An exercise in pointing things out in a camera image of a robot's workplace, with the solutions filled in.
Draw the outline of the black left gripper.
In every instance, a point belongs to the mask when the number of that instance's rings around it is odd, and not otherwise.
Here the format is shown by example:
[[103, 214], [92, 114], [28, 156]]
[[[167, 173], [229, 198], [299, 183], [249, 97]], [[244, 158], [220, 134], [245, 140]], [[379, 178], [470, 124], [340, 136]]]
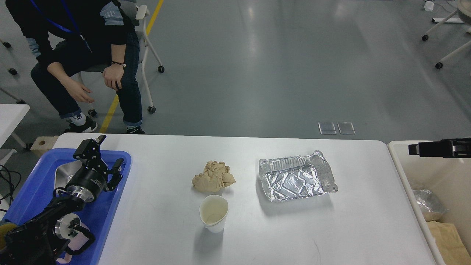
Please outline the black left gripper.
[[118, 158], [111, 169], [107, 169], [107, 164], [101, 158], [100, 145], [105, 138], [106, 135], [100, 135], [96, 139], [86, 139], [79, 144], [73, 158], [81, 161], [83, 166], [66, 184], [68, 195], [84, 202], [93, 202], [101, 192], [114, 191], [123, 179], [121, 166], [124, 158]]

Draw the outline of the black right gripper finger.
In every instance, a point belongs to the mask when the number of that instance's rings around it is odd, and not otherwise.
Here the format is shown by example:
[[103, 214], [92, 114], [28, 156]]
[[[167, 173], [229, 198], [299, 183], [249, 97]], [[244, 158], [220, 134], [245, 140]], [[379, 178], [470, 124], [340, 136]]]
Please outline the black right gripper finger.
[[408, 145], [409, 155], [420, 157], [470, 158], [471, 139], [454, 138]]

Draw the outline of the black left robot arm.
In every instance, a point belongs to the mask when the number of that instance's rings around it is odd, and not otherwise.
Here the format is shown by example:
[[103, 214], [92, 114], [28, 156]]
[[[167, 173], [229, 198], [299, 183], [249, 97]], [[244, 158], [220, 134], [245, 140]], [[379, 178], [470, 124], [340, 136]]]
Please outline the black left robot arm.
[[118, 158], [112, 168], [102, 159], [100, 146], [105, 139], [100, 135], [83, 140], [73, 154], [81, 167], [70, 181], [54, 189], [52, 200], [41, 213], [5, 231], [2, 265], [54, 265], [62, 253], [80, 255], [95, 242], [77, 212], [101, 193], [114, 191], [123, 179], [124, 158]]

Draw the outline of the person's right hand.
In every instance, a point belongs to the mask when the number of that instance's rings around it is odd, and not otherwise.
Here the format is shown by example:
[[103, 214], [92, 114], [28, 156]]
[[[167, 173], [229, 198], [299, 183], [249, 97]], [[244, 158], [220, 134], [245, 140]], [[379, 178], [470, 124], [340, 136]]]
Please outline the person's right hand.
[[66, 78], [61, 81], [61, 84], [65, 87], [69, 95], [79, 102], [93, 103], [95, 100], [89, 95], [92, 90], [88, 89], [82, 83], [72, 79]]

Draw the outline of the person's left hand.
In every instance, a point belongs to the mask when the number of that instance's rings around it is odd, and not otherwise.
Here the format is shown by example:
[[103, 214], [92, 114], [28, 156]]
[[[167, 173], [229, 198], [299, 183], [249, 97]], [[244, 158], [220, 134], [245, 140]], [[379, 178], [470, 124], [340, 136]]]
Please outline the person's left hand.
[[122, 88], [121, 79], [124, 74], [124, 66], [112, 63], [106, 67], [102, 73], [105, 85], [114, 91], [119, 91]]

